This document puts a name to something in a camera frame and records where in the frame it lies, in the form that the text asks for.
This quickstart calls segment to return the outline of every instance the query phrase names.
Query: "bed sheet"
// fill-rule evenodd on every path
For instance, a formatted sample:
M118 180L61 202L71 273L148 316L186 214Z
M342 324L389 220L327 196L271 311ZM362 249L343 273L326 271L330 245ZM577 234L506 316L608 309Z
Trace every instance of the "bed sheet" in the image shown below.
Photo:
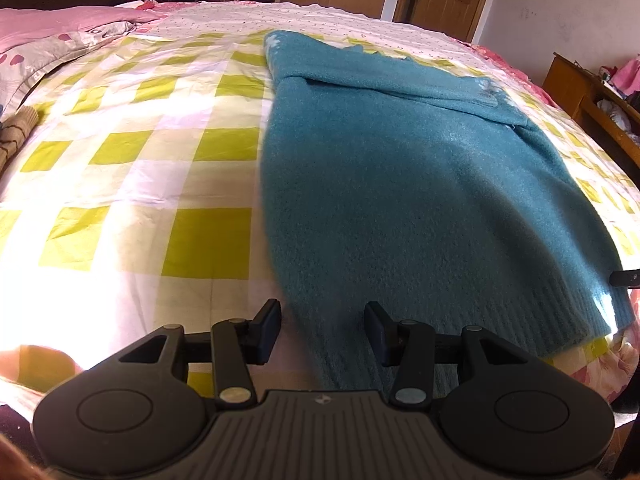
M319 6L200 4L70 63L27 99L40 124L0 178L0 400L28 416L34 392L157 326L207 331L281 297L258 184L273 28L493 78L558 148L624 267L640 267L640 192L564 112L466 46ZM638 338L634 325L549 362L612 398L638 364ZM210 392L209 369L191 371ZM286 308L252 375L259 390L315 385Z

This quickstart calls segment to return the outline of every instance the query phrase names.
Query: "blue sweater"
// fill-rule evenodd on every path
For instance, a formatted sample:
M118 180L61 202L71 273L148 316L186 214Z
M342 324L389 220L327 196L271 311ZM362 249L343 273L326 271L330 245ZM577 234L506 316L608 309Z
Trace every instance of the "blue sweater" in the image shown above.
M631 323L616 248L545 134L487 78L265 38L261 162L277 279L325 388L381 388L362 311L546 356ZM451 373L436 377L443 393Z

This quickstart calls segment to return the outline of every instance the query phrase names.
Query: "black device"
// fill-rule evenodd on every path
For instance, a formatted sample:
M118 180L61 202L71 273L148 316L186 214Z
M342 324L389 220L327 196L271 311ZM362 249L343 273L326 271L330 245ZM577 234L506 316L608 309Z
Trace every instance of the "black device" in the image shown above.
M257 399L247 364L268 361L282 313L210 333L165 325L44 397L36 443L56 478L596 479L614 430L598 394L479 326L437 334L368 303L364 327L383 366L378 391L271 390ZM187 386L212 362L214 398ZM437 363L460 385L433 399Z

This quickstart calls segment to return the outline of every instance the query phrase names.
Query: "patterned pillow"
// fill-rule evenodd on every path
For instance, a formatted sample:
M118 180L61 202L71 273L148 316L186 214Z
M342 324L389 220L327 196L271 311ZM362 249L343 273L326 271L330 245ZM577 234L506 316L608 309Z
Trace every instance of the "patterned pillow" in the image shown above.
M15 113L47 73L121 37L130 22L108 23L89 32L66 32L15 46L0 54L0 120Z

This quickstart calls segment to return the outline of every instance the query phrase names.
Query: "wooden desk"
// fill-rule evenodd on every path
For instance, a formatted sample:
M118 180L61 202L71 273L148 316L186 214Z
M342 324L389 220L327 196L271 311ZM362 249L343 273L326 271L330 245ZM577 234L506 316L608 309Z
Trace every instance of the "wooden desk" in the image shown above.
M640 113L603 85L600 78L559 54L546 74L542 88L640 185L640 146L623 131L596 103L603 98L624 110L635 132L640 132Z

